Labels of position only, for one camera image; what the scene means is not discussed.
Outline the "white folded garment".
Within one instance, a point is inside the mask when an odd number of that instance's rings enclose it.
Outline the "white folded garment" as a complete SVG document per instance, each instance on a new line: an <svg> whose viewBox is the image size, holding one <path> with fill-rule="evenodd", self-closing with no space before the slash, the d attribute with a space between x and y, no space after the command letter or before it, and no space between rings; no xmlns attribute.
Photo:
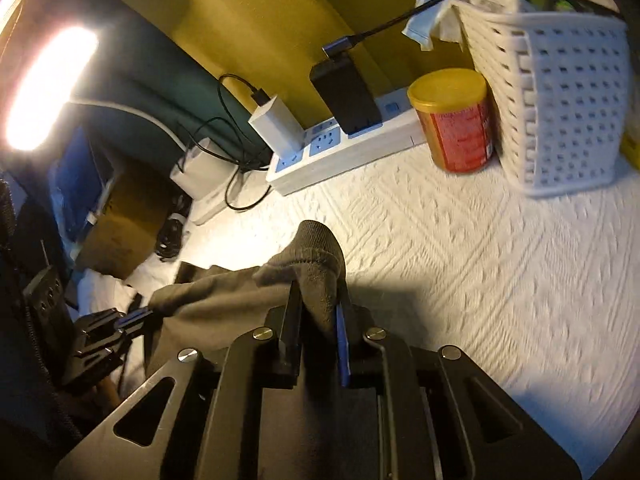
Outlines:
<svg viewBox="0 0 640 480"><path fill-rule="evenodd" d="M172 284L178 272L177 260L163 261L152 255L134 269L128 278L85 270L77 285L80 316L108 309L127 312L134 297L140 295L145 307L157 289Z"/></svg>

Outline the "black power adapter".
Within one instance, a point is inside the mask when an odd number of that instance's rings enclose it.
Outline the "black power adapter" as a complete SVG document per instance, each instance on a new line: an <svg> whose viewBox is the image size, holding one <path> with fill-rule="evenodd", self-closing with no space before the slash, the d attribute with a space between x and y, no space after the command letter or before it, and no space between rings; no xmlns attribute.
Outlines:
<svg viewBox="0 0 640 480"><path fill-rule="evenodd" d="M309 80L344 133L354 134L383 121L371 91L348 54L312 66Z"/></svg>

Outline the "brown cardboard box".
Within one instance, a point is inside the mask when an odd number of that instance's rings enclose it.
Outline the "brown cardboard box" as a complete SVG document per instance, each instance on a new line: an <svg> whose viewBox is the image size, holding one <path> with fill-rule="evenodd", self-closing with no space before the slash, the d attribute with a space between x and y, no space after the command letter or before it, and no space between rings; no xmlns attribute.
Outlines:
<svg viewBox="0 0 640 480"><path fill-rule="evenodd" d="M128 278L154 252L170 205L165 180L139 170L119 174L80 246L75 269Z"/></svg>

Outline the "red can with yellow lid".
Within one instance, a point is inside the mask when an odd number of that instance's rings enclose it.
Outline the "red can with yellow lid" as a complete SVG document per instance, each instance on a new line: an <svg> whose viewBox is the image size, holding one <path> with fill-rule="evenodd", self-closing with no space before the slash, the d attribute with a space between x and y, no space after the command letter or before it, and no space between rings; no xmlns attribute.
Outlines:
<svg viewBox="0 0 640 480"><path fill-rule="evenodd" d="M413 81L407 94L438 168L470 174L486 166L494 144L488 84L480 73L435 70Z"/></svg>

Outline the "white desk lamp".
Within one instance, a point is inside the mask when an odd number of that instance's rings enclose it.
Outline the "white desk lamp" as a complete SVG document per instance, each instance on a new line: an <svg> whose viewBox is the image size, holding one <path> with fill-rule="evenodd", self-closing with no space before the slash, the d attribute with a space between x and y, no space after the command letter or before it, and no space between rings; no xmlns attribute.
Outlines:
<svg viewBox="0 0 640 480"><path fill-rule="evenodd" d="M1 152L2 166L40 207L52 209L47 174L78 127L163 180L186 146L206 136L225 158L241 158L217 79L185 50L150 25L104 27L98 36L49 139L31 153Z"/></svg>

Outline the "white perforated plastic basket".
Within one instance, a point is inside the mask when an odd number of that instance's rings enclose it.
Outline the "white perforated plastic basket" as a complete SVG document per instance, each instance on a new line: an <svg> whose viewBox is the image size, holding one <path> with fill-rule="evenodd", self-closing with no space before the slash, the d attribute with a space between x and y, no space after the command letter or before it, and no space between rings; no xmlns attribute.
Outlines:
<svg viewBox="0 0 640 480"><path fill-rule="evenodd" d="M626 23L454 6L495 101L498 157L512 188L548 197L610 183L629 102Z"/></svg>

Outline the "tablet with dark screen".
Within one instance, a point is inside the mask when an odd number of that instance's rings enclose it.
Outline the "tablet with dark screen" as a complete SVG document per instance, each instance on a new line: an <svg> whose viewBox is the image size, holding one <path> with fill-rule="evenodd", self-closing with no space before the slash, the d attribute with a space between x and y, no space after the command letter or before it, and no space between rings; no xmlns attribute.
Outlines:
<svg viewBox="0 0 640 480"><path fill-rule="evenodd" d="M66 240L79 242L85 237L113 172L102 146L78 127L52 174L52 203L58 207L58 225Z"/></svg>

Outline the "yellow snack packet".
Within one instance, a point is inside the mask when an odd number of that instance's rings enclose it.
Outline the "yellow snack packet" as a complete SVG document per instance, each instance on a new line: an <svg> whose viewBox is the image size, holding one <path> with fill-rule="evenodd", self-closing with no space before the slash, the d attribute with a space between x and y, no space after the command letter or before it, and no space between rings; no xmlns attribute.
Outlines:
<svg viewBox="0 0 640 480"><path fill-rule="evenodd" d="M620 152L629 165L640 171L640 132L639 132L639 102L629 105L626 116L625 129L620 141Z"/></svg>

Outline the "white USB charger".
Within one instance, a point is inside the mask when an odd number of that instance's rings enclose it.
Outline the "white USB charger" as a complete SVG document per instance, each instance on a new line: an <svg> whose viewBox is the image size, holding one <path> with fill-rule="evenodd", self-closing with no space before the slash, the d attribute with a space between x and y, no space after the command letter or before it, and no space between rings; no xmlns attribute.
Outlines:
<svg viewBox="0 0 640 480"><path fill-rule="evenodd" d="M282 159L295 156L305 146L305 131L280 96L259 105L248 123Z"/></svg>

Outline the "white power strip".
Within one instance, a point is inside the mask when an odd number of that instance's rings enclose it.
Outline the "white power strip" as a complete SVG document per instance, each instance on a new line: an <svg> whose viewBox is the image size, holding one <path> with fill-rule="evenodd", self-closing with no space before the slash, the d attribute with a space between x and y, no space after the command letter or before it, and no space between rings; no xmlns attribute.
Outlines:
<svg viewBox="0 0 640 480"><path fill-rule="evenodd" d="M283 196L425 142L407 91L375 100L382 122L353 134L331 117L307 129L304 147L290 157L273 156L266 180Z"/></svg>

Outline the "brown t-shirt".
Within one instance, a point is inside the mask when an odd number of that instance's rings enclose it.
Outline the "brown t-shirt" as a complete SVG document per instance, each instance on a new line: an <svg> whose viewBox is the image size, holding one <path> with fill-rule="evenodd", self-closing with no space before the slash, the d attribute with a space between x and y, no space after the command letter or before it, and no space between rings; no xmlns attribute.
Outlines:
<svg viewBox="0 0 640 480"><path fill-rule="evenodd" d="M268 311L288 301L299 284L314 325L335 335L338 282L346 278L342 248L323 223L304 220L282 252L262 266L230 271L183 263L174 284L153 292L148 308L160 330L144 338L145 375L151 376L182 348L211 358L242 333L260 324Z"/></svg>

